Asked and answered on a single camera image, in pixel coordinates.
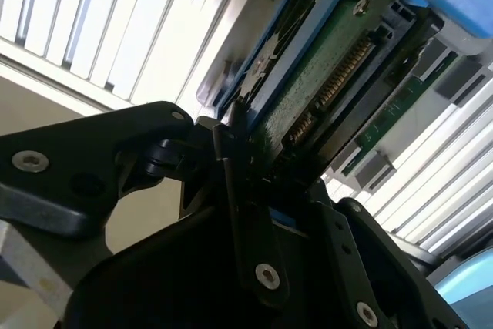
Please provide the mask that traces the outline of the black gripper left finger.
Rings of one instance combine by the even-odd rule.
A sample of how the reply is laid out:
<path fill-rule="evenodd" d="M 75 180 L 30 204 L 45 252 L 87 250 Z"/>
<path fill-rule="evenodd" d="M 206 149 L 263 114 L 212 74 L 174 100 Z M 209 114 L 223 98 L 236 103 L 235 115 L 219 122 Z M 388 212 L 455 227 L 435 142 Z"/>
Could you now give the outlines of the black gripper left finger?
<path fill-rule="evenodd" d="M 125 196 L 180 180 L 186 218 L 212 211 L 233 246 L 240 287 L 286 300 L 289 282 L 260 184 L 250 172 L 247 112 L 191 119 L 170 102 L 1 138 L 1 258 L 46 300 L 68 300 L 112 256 L 106 223 Z"/>

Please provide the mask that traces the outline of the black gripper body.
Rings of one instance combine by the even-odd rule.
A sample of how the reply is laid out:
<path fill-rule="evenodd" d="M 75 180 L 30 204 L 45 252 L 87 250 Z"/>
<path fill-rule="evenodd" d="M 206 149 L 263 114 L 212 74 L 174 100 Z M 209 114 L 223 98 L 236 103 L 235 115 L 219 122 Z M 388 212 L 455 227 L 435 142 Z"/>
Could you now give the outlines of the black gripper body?
<path fill-rule="evenodd" d="M 74 290 L 64 328 L 344 328 L 330 273 L 310 240 L 275 226 L 290 295 L 283 309 L 240 287 L 233 246 L 212 211 L 159 231 L 95 267 Z"/>

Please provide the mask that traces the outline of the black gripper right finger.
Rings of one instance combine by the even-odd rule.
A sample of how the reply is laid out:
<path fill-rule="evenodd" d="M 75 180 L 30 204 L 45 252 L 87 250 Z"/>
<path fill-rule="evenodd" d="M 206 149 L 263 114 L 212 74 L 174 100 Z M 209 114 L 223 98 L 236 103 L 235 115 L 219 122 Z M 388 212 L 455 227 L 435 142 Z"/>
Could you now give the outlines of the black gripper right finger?
<path fill-rule="evenodd" d="M 307 236 L 319 314 L 335 328 L 460 328 L 461 318 L 354 199 L 277 189 L 276 220 Z"/>

